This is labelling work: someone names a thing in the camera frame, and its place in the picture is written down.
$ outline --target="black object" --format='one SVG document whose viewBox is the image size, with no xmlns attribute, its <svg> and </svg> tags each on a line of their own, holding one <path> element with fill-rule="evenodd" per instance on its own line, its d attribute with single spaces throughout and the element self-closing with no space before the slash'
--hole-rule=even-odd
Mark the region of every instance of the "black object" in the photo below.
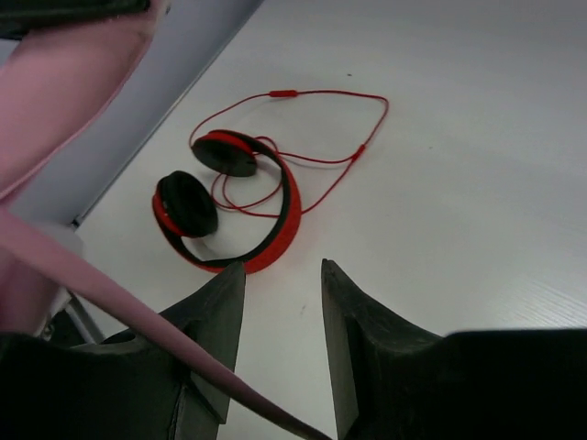
<svg viewBox="0 0 587 440">
<path fill-rule="evenodd" d="M 433 335 L 322 265 L 338 438 L 584 439 L 587 331 Z"/>
<path fill-rule="evenodd" d="M 218 229 L 218 212 L 204 185 L 185 171 L 174 171 L 157 183 L 167 216 L 189 237 L 205 237 Z"/>
<path fill-rule="evenodd" d="M 214 130 L 229 138 L 204 136 L 192 145 L 194 156 L 210 170 L 233 177 L 250 177 L 257 172 L 253 150 L 263 150 L 265 144 L 232 130 Z"/>
<path fill-rule="evenodd" d="M 161 315 L 234 369 L 244 289 L 244 269 L 232 265 Z M 214 440 L 228 404 L 129 330 L 75 349 L 0 335 L 3 440 Z"/>
<path fill-rule="evenodd" d="M 145 11 L 150 0 L 1 0 L 0 38 L 22 39 L 31 29 Z"/>
<path fill-rule="evenodd" d="M 49 340 L 54 346 L 69 348 L 86 342 L 65 310 L 61 310 L 53 316 L 46 330 L 49 333 L 49 339 L 46 340 Z"/>
</svg>

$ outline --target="black ear cushion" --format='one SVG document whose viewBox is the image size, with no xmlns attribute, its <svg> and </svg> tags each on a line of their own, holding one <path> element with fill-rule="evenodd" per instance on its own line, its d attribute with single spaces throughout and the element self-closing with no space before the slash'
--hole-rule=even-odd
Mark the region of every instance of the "black ear cushion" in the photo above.
<svg viewBox="0 0 587 440">
<path fill-rule="evenodd" d="M 228 130 L 212 130 L 193 143 L 192 152 L 211 170 L 232 177 L 249 177 L 257 172 L 257 161 L 250 147 L 255 142 L 251 137 L 237 136 Z"/>
<path fill-rule="evenodd" d="M 204 237 L 218 229 L 214 201 L 194 176 L 175 171 L 161 179 L 160 191 L 167 215 L 188 236 Z"/>
</svg>

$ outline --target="red headphones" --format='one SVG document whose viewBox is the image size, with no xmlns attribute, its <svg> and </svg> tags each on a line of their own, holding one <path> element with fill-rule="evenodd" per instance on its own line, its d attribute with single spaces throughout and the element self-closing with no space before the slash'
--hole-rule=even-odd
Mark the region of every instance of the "red headphones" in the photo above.
<svg viewBox="0 0 587 440">
<path fill-rule="evenodd" d="M 203 124 L 247 101 L 260 97 L 294 98 L 302 94 L 345 94 L 376 99 L 383 102 L 384 109 L 377 125 L 365 142 L 360 145 L 354 154 L 341 160 L 311 159 L 292 153 L 284 153 L 279 151 L 275 142 L 268 137 L 250 137 L 230 130 L 213 130 L 194 141 L 195 132 Z M 311 90 L 305 92 L 279 90 L 256 94 L 209 116 L 194 129 L 190 136 L 189 145 L 195 157 L 206 167 L 217 171 L 219 173 L 218 177 L 213 184 L 211 193 L 194 176 L 184 171 L 175 171 L 161 179 L 157 183 L 157 189 L 152 198 L 153 213 L 155 214 L 155 219 L 161 232 L 165 235 L 169 244 L 182 257 L 204 270 L 219 272 L 235 261 L 244 262 L 247 273 L 257 272 L 269 267 L 285 252 L 294 240 L 302 220 L 302 214 L 307 213 L 320 204 L 347 172 L 349 172 L 350 167 L 360 157 L 368 143 L 371 142 L 387 116 L 388 111 L 389 101 L 383 96 L 338 90 Z M 227 177 L 249 177 L 254 175 L 257 171 L 256 156 L 258 154 L 270 159 L 280 168 L 281 181 L 278 187 L 262 200 L 246 206 L 238 206 L 230 202 L 227 198 Z M 295 178 L 283 157 L 325 164 L 348 162 L 349 165 L 316 203 L 303 210 L 300 192 L 297 188 Z M 223 175 L 225 176 L 223 194 L 228 205 L 221 204 L 214 198 L 214 188 L 218 179 Z M 282 208 L 278 214 L 259 214 L 247 211 L 247 208 L 271 198 L 280 188 L 282 189 Z M 216 205 L 225 209 L 237 210 L 247 215 L 275 217 L 275 225 L 271 229 L 271 232 L 254 249 L 244 255 L 234 258 L 201 260 L 188 250 L 183 243 L 182 237 L 198 238 L 213 234 L 218 229 Z"/>
</svg>

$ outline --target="cord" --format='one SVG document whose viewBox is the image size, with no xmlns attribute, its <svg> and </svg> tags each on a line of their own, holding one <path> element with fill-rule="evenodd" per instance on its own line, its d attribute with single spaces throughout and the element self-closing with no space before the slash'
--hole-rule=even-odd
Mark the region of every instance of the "cord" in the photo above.
<svg viewBox="0 0 587 440">
<path fill-rule="evenodd" d="M 357 150 L 353 154 L 351 154 L 350 156 L 348 156 L 344 159 L 337 159 L 337 160 L 316 159 L 316 158 L 310 158 L 307 156 L 302 156 L 299 154 L 287 153 L 284 151 L 280 151 L 277 147 L 277 143 L 273 139 L 271 139 L 270 137 L 266 137 L 266 136 L 255 137 L 257 140 L 264 142 L 266 145 L 271 146 L 275 150 L 275 152 L 280 155 L 280 157 L 282 157 L 284 160 L 288 160 L 290 162 L 292 161 L 292 159 L 302 160 L 302 161 L 311 162 L 311 163 L 319 163 L 319 164 L 324 164 L 324 165 L 340 165 L 340 164 L 348 162 L 348 165 L 346 166 L 346 168 L 337 177 L 337 179 L 330 185 L 330 187 L 320 196 L 320 198 L 318 198 L 318 200 L 316 202 L 312 203 L 310 206 L 308 206 L 307 208 L 302 210 L 302 214 L 307 214 L 310 211 L 312 211 L 313 209 L 315 209 L 317 206 L 319 206 L 328 197 L 328 195 L 337 187 L 337 185 L 340 183 L 340 181 L 342 181 L 342 179 L 344 179 L 344 177 L 349 173 L 351 167 L 357 162 L 357 160 L 359 160 L 359 158 L 365 152 L 368 145 L 371 143 L 371 141 L 373 140 L 373 138 L 377 134 L 377 131 L 381 127 L 383 121 L 387 117 L 387 114 L 389 113 L 390 104 L 389 104 L 389 100 L 387 98 L 385 98 L 384 96 L 376 95 L 376 94 L 365 94 L 365 93 L 356 93 L 356 92 L 348 92 L 348 91 L 344 91 L 344 90 L 330 90 L 330 89 L 308 90 L 308 91 L 302 91 L 302 92 L 298 92 L 296 90 L 276 90 L 276 91 L 271 91 L 268 93 L 255 94 L 255 95 L 250 96 L 248 98 L 242 99 L 242 100 L 238 101 L 237 103 L 235 103 L 235 104 L 233 104 L 223 110 L 220 110 L 217 113 L 214 113 L 213 115 L 207 117 L 200 124 L 198 124 L 194 128 L 192 133 L 190 134 L 189 146 L 191 147 L 194 144 L 194 135 L 204 124 L 206 124 L 207 122 L 209 122 L 210 120 L 214 119 L 217 116 L 223 115 L 225 112 L 232 110 L 233 108 L 235 108 L 239 105 L 245 104 L 248 101 L 251 101 L 251 100 L 257 99 L 257 98 L 261 98 L 261 97 L 295 98 L 297 96 L 306 95 L 306 94 L 342 94 L 342 95 L 346 95 L 346 96 L 355 96 L 355 97 L 359 97 L 359 98 L 373 99 L 373 100 L 377 100 L 377 101 L 380 101 L 381 103 L 383 103 L 383 112 L 382 112 L 382 115 L 380 116 L 380 118 L 378 119 L 377 124 L 375 124 L 375 127 L 371 130 L 371 132 L 369 133 L 369 135 L 367 136 L 365 141 L 359 145 L 359 148 L 357 148 Z M 296 165 L 303 166 L 302 164 L 299 164 L 296 162 L 294 162 L 294 163 Z M 220 203 L 215 196 L 216 186 L 219 183 L 220 179 L 223 177 L 224 177 L 224 180 L 222 181 L 222 196 L 224 197 L 227 204 Z M 265 197 L 259 199 L 258 201 L 253 202 L 253 203 L 249 203 L 249 204 L 245 204 L 245 205 L 238 205 L 238 204 L 235 204 L 234 202 L 232 202 L 228 198 L 228 195 L 227 195 L 228 179 L 229 179 L 229 176 L 227 176 L 226 174 L 219 173 L 216 176 L 216 178 L 214 179 L 214 182 L 212 183 L 212 188 L 210 190 L 210 194 L 212 196 L 212 199 L 214 200 L 214 202 L 216 203 L 216 205 L 218 207 L 225 209 L 225 210 L 228 210 L 228 211 L 238 211 L 244 215 L 251 215 L 251 216 L 255 216 L 255 217 L 277 218 L 276 214 L 254 213 L 254 212 L 249 211 L 249 209 L 256 207 L 256 206 L 259 206 L 259 205 L 264 204 L 267 201 L 269 201 L 281 189 L 281 187 L 282 187 L 281 183 L 278 184 L 277 187 L 272 192 L 270 192 Z"/>
</svg>

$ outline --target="white table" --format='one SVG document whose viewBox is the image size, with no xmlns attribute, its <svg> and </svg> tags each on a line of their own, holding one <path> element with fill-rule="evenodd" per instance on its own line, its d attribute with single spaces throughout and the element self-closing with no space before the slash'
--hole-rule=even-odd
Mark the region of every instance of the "white table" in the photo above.
<svg viewBox="0 0 587 440">
<path fill-rule="evenodd" d="M 587 325 L 585 6 L 487 3 L 267 0 L 85 219 L 88 260 L 157 311 L 197 290 L 211 275 L 174 253 L 150 211 L 167 173 L 210 183 L 187 148 L 193 126 L 250 94 L 341 88 L 385 94 L 393 110 L 348 178 L 304 217 L 287 253 L 248 278 L 242 378 L 335 434 L 321 258 L 440 334 Z M 335 159 L 357 148 L 379 112 L 361 99 L 301 97 L 252 104 L 207 128 L 269 135 L 284 150 Z M 308 205 L 339 171 L 293 172 Z M 230 193 L 245 203 L 274 183 L 262 173 L 234 181 Z M 236 255 L 270 227 L 222 214 L 206 244 Z M 123 328 L 91 314 L 107 335 Z M 291 437 L 233 403 L 218 439 L 237 438 Z"/>
</svg>

